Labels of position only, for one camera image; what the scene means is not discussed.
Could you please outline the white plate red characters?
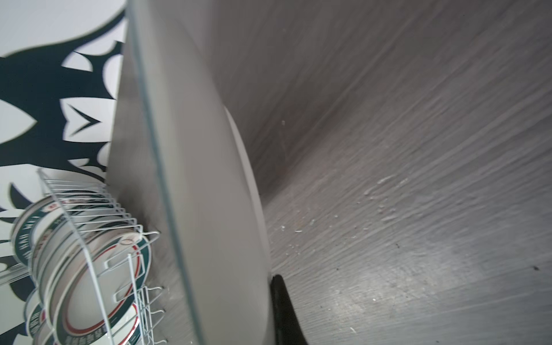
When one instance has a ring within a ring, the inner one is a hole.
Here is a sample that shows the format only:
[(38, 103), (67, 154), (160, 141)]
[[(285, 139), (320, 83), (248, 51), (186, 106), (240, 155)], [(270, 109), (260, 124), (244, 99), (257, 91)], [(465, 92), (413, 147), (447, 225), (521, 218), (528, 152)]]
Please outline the white plate red characters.
[(274, 344), (270, 252), (246, 152), (174, 1), (130, 1), (106, 182), (149, 231), (170, 344)]

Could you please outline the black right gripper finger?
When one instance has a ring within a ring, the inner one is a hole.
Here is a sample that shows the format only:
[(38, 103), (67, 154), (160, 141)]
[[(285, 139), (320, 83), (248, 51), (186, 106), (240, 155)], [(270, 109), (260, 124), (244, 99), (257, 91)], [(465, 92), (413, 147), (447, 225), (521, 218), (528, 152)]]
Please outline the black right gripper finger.
[(275, 342), (278, 345), (308, 345), (295, 309), (281, 275), (274, 275), (270, 283), (273, 305)]

